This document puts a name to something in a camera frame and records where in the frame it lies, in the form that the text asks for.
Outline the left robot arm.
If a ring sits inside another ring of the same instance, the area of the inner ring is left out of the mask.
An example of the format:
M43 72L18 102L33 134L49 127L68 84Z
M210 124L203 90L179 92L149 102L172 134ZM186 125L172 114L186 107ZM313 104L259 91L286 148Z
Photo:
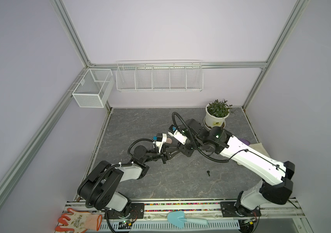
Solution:
M111 164L101 161L78 187L77 194L85 200L86 208L98 211L116 211L128 215L132 201L117 192L121 182L143 178L149 166L147 162L161 160L164 164L181 152L182 143L175 144L171 138L141 138L133 142L127 152L130 161Z

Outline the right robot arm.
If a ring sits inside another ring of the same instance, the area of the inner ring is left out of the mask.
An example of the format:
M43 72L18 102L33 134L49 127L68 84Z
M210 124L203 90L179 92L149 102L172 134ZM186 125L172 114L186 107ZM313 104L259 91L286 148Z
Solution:
M233 216L258 216L259 207L265 203L286 204L293 193L292 177L295 165L290 161L276 161L250 146L222 127L207 130L194 119L184 120L177 112L171 115L173 124L168 133L185 146L187 151L198 151L216 163L231 160L260 176L254 187L241 191L226 211Z

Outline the potted green plant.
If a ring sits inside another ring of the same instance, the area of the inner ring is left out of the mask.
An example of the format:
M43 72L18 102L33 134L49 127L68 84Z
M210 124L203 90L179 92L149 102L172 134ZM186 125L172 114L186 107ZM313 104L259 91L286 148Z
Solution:
M210 129L216 126L221 127L230 113L233 113L232 104L228 104L225 99L221 101L216 99L207 104L205 112L204 125L206 127Z

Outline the purple pink garden scoop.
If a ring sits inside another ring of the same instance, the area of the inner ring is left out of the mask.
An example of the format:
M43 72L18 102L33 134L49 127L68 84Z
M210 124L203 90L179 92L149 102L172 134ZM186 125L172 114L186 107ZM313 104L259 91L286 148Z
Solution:
M240 138L239 139L243 144L245 144L246 146L250 146L251 145L251 143L248 141L248 140L246 140L246 139L242 139L242 138Z

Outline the teal garden trowel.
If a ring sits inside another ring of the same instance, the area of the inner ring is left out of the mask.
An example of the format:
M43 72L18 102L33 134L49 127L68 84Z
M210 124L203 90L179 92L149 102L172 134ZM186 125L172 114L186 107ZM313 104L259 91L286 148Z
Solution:
M172 211L168 213L167 221L180 229L184 228L186 223L203 226L208 225L208 220L202 218L187 218L183 211Z

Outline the beige grey work glove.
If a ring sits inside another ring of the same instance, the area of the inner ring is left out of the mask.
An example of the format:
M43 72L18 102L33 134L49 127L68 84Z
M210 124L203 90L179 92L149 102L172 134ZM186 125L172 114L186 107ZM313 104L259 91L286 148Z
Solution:
M268 152L263 147L262 143L251 144L249 145L249 147L250 151L254 152L256 155L259 155L260 157L271 158Z

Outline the small white mesh basket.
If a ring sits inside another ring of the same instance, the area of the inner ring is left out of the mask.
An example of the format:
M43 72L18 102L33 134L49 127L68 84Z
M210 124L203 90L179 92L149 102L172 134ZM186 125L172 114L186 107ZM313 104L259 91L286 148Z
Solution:
M114 84L111 69L87 69L72 95L81 108L105 108Z

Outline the red white garden glove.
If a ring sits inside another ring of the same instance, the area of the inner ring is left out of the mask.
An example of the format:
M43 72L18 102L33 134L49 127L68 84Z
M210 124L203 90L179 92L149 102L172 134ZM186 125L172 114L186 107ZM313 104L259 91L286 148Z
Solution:
M58 219L56 232L85 233L88 230L98 231L102 223L102 215L90 212L80 212L68 208L68 212Z

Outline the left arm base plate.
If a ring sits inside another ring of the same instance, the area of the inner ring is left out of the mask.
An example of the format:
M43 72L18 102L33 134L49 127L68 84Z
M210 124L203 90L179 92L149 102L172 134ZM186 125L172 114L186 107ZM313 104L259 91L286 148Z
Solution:
M110 210L107 212L109 219L143 219L145 213L144 203L131 203L123 211Z

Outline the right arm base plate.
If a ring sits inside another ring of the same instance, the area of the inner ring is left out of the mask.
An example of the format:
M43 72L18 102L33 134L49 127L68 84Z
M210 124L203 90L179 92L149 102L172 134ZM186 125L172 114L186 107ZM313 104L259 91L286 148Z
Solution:
M221 202L221 212L223 217L260 217L262 216L261 211L258 207L253 210L249 210L243 206L236 207L236 202L227 201Z

